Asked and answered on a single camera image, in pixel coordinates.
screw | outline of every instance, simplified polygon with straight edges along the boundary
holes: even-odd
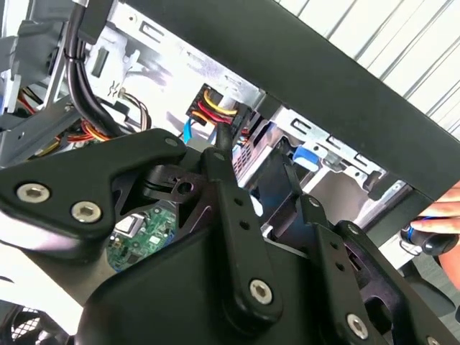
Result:
[[[50,198],[50,190],[38,183],[26,183],[17,188],[16,195],[25,203],[42,203]]]
[[[178,142],[176,142],[174,139],[171,139],[171,138],[166,138],[165,142],[166,142],[166,144],[168,144],[170,146],[173,146],[173,147],[178,146]]]
[[[432,336],[427,337],[426,341],[428,342],[428,345],[440,345],[439,341],[434,339]]]
[[[81,223],[95,223],[101,216],[99,206],[90,201],[80,201],[72,206],[72,217]]]
[[[215,152],[215,153],[214,153],[214,157],[215,157],[215,158],[218,158],[218,159],[220,159],[220,160],[225,160],[225,157],[224,157],[222,154],[218,153],[218,152]]]
[[[362,340],[367,339],[369,332],[364,322],[354,314],[348,314],[346,316],[346,322],[349,328],[356,334],[356,336]]]
[[[308,201],[310,201],[310,203],[311,203],[313,206],[315,206],[315,207],[319,207],[319,206],[320,206],[320,205],[319,205],[319,202],[318,202],[315,198],[310,197],[310,198],[308,199]]]
[[[128,17],[128,19],[129,19],[130,22],[133,22],[133,23],[137,22],[137,17],[136,17],[135,14],[131,14],[131,15]]]
[[[355,235],[359,235],[358,230],[352,224],[348,224],[348,230],[350,230]]]
[[[249,284],[249,290],[251,291],[252,297],[260,304],[267,305],[273,300],[272,290],[266,282],[254,279],[251,281],[251,284]]]

black mounting arm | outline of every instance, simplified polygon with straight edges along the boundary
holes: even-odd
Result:
[[[178,204],[175,243],[95,291],[77,344],[457,344],[361,229],[331,226],[283,167],[294,216],[268,217],[279,243],[262,237],[228,150],[161,129],[1,170],[0,240],[85,265],[118,220]],[[291,232],[302,252],[281,244]]]

wire bundle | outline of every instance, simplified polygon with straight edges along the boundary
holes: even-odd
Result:
[[[107,140],[110,140],[109,137],[103,135],[102,133],[99,133],[96,129],[94,129],[89,122],[87,121],[82,121],[81,122],[81,128],[83,131],[90,137],[97,139],[101,142],[106,142]]]
[[[152,119],[150,118],[149,109],[139,99],[125,91],[120,93],[122,99],[126,99],[129,103],[135,105],[141,112],[141,132],[152,128]]]
[[[77,111],[98,133],[104,137],[120,137],[124,135],[123,131],[94,96],[86,75],[84,66],[86,44],[78,38],[78,30],[85,10],[85,7],[75,5],[65,41],[70,96]]]
[[[199,100],[196,103],[196,107],[198,109],[192,110],[191,114],[199,119],[204,120],[206,123],[212,124],[216,126],[219,123],[225,123],[225,124],[231,124],[234,120],[234,117],[238,114],[237,109],[224,109],[217,104],[215,104],[212,100],[211,97],[209,96],[209,89],[206,89],[203,92],[203,99]],[[190,120],[185,123],[184,126],[184,141],[185,138],[187,137],[186,132],[188,131],[190,126]],[[241,137],[238,141],[238,144],[240,145],[245,145],[248,140],[248,135],[249,132],[247,129],[243,129],[241,133]]]
[[[67,141],[68,142],[88,142],[90,140],[93,140],[93,136],[90,134],[70,134],[67,136]]]

fingernail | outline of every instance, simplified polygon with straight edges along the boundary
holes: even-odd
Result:
[[[421,221],[413,221],[410,223],[410,226],[412,226],[414,229],[421,230],[423,228],[423,223]]]

cooling fan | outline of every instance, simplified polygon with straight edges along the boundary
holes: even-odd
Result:
[[[0,345],[68,345],[69,336],[46,313],[15,306],[0,326]]]

